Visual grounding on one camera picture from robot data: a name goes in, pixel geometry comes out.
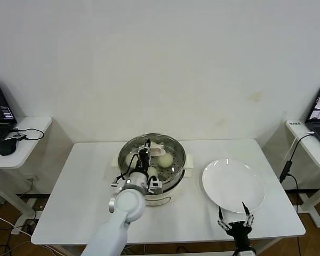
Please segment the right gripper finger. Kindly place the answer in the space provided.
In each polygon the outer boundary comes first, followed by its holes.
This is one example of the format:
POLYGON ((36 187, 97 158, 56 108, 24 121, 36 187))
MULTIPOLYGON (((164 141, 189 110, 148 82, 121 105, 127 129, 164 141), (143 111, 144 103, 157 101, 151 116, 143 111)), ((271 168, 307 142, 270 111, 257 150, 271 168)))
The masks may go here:
POLYGON ((252 213, 250 213, 250 210, 248 209, 248 207, 245 205, 244 202, 242 202, 243 205, 243 209, 245 211, 246 214, 246 219, 243 223, 244 227, 252 227, 253 221, 254 221, 254 215, 252 213))
POLYGON ((224 221, 223 214, 222 214, 222 208, 221 208, 221 207, 219 207, 218 216, 219 216, 218 225, 219 225, 223 230, 230 230, 230 229, 231 229, 231 226, 224 221))

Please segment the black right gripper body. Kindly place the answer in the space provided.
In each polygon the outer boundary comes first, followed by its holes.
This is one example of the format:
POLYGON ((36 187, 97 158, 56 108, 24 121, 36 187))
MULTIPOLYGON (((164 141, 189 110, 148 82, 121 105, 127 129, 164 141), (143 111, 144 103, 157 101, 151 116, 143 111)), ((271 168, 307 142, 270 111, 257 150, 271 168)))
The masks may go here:
POLYGON ((235 221, 228 224, 226 233, 234 238, 236 250, 252 250, 248 234, 252 231, 245 221, 235 221))

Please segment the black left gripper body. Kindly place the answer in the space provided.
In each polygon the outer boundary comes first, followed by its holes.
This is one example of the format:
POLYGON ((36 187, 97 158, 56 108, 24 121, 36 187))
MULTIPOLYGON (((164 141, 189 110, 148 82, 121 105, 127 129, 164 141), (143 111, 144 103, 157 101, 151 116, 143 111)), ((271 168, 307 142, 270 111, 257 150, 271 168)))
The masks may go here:
POLYGON ((142 173, 147 173, 150 166, 151 154, 147 149, 141 149, 138 152, 137 169, 142 173))

